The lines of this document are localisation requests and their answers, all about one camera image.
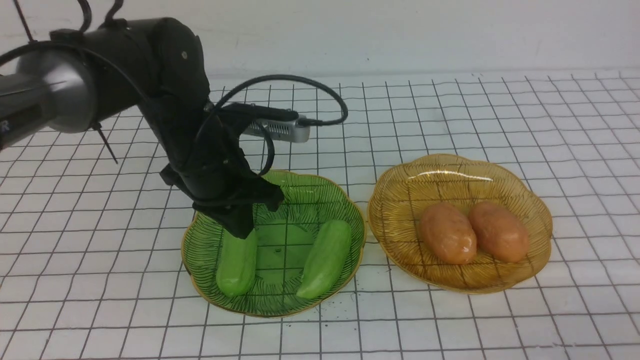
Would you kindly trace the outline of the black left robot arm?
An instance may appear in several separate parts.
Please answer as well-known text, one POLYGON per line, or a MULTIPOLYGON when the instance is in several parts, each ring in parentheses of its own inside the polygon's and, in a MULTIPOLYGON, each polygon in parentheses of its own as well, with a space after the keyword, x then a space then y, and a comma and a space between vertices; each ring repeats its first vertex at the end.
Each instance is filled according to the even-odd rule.
POLYGON ((239 145, 246 120, 226 119, 210 101, 199 37, 174 18, 60 29, 3 54, 17 60, 1 77, 1 148, 44 128, 100 130, 105 119, 138 107, 167 155, 160 177, 197 212, 244 239, 254 205, 274 212, 281 189, 254 173, 239 145))

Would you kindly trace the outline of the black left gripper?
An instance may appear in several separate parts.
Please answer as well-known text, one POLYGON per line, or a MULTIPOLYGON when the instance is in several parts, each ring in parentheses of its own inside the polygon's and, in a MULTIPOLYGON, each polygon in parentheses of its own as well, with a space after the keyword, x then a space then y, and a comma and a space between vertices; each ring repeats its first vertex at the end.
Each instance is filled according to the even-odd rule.
POLYGON ((197 212, 216 221, 237 239, 254 230, 254 205, 279 209, 281 187, 254 173, 239 137, 258 119, 283 121, 283 109, 263 105, 225 105, 211 121, 207 114, 160 121, 160 143, 169 161, 160 175, 192 201, 197 212))

